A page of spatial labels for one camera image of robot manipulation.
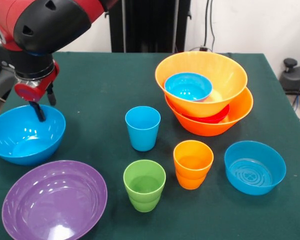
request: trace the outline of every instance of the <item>green cup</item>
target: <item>green cup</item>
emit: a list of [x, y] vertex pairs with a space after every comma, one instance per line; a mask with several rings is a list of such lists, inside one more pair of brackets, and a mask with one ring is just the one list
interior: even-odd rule
[[166, 183], [166, 172], [155, 161], [138, 160], [125, 169], [123, 182], [134, 208], [147, 213], [152, 211], [160, 200]]

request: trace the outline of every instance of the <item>small blue bowl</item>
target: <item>small blue bowl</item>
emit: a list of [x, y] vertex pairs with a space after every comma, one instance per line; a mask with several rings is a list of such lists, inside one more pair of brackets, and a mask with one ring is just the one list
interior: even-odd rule
[[249, 195], [270, 192], [286, 175], [286, 164], [273, 148], [257, 141], [239, 141], [224, 155], [229, 182]]
[[211, 94], [213, 86], [200, 74], [182, 72], [169, 77], [165, 81], [164, 88], [178, 98], [200, 102]]
[[66, 130], [63, 114], [41, 105], [46, 120], [40, 122], [30, 106], [20, 106], [0, 115], [0, 157], [18, 165], [37, 165], [51, 157]]

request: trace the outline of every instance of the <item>table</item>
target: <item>table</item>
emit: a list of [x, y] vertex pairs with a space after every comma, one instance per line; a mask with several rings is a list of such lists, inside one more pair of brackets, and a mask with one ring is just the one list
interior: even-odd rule
[[[226, 133], [201, 137], [187, 132], [165, 103], [155, 81], [163, 53], [56, 53], [57, 108], [67, 127], [60, 148], [49, 161], [77, 160], [96, 168], [108, 187], [108, 203], [99, 223], [84, 240], [300, 240], [300, 123], [263, 54], [232, 54], [248, 74], [254, 96], [251, 113]], [[44, 97], [42, 104], [48, 104]], [[4, 111], [24, 105], [13, 92]], [[125, 113], [148, 105], [161, 113], [156, 146], [132, 149]], [[175, 177], [173, 149], [193, 139], [208, 144], [214, 163], [203, 185], [188, 191]], [[225, 175], [224, 153], [231, 144], [255, 140], [275, 148], [285, 159], [283, 182], [264, 196], [245, 195]], [[129, 163], [150, 159], [167, 175], [157, 207], [134, 210], [123, 184]], [[0, 159], [0, 240], [10, 239], [1, 207], [10, 187], [33, 167]]]

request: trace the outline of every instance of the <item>stacked bowls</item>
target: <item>stacked bowls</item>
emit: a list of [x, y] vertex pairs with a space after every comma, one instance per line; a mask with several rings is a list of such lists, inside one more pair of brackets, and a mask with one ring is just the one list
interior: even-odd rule
[[[212, 92], [202, 101], [191, 101], [167, 91], [167, 79], [181, 73], [204, 76], [212, 83]], [[169, 56], [157, 66], [155, 79], [178, 121], [196, 135], [222, 134], [247, 116], [253, 107], [245, 70], [234, 60], [217, 53], [191, 51]]]

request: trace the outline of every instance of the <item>cup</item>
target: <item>cup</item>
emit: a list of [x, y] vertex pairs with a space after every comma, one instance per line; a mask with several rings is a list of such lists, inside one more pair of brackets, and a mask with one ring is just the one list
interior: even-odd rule
[[123, 182], [133, 207], [141, 213], [147, 213], [160, 200], [166, 183], [166, 172], [155, 161], [138, 160], [125, 169]]
[[173, 158], [179, 184], [187, 190], [194, 190], [204, 182], [214, 161], [214, 153], [201, 141], [187, 140], [174, 148]]
[[140, 152], [151, 150], [157, 140], [160, 113], [149, 106], [136, 106], [125, 115], [132, 147]]

